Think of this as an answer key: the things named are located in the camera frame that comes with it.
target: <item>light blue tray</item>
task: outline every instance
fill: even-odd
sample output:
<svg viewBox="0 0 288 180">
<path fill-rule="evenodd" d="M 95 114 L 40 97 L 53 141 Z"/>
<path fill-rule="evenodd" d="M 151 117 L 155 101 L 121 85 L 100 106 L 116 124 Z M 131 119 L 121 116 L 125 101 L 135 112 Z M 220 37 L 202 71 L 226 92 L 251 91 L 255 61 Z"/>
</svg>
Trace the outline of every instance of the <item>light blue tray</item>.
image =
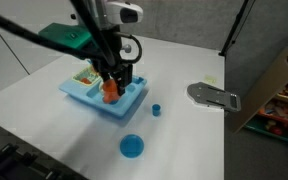
<svg viewBox="0 0 288 180">
<path fill-rule="evenodd" d="M 132 83 L 126 87 L 125 94 L 116 103 L 111 104 L 105 104 L 103 102 L 103 95 L 99 91 L 100 82 L 101 81 L 98 80 L 91 85 L 86 85 L 71 78 L 61 84 L 59 89 L 79 101 L 121 118 L 140 95 L 147 80 L 138 76 L 133 76 Z"/>
</svg>

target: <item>blue disc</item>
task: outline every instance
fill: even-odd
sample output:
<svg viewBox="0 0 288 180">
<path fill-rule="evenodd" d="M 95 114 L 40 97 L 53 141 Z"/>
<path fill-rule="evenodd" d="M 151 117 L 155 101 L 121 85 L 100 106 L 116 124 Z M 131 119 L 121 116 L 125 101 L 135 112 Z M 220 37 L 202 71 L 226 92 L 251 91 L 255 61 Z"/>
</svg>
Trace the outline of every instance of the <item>blue disc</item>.
<svg viewBox="0 0 288 180">
<path fill-rule="evenodd" d="M 139 136 L 129 134 L 122 139 L 120 150 L 125 157 L 136 158 L 142 154 L 144 150 L 144 142 Z"/>
</svg>

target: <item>floor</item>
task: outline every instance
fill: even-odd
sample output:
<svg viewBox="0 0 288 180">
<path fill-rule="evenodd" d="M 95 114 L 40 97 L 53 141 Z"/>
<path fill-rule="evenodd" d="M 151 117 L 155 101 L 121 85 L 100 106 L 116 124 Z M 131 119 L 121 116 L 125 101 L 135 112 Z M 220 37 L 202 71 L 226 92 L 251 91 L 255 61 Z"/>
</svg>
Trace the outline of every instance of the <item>floor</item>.
<svg viewBox="0 0 288 180">
<path fill-rule="evenodd" d="M 39 155 L 37 162 L 46 167 L 70 171 L 0 128 L 0 148 L 9 142 L 19 145 L 22 152 Z M 225 129 L 225 180 L 242 179 L 288 180 L 288 144 L 246 129 L 238 134 Z"/>
</svg>

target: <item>white table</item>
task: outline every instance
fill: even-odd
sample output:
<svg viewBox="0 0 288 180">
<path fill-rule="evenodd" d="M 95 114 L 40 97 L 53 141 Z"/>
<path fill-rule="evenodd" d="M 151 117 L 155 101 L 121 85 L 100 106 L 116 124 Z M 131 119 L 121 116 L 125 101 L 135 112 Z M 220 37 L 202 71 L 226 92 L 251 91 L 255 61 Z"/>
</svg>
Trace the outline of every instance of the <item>white table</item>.
<svg viewBox="0 0 288 180">
<path fill-rule="evenodd" d="M 223 180 L 224 112 L 194 105 L 186 87 L 211 76 L 224 88 L 224 58 L 214 50 L 140 40 L 144 54 L 134 74 L 148 84 L 125 119 L 58 90 L 87 66 L 63 56 L 0 92 L 0 126 L 92 180 Z M 155 103 L 160 117 L 151 114 Z M 120 153 L 127 134 L 144 140 L 136 159 Z"/>
</svg>

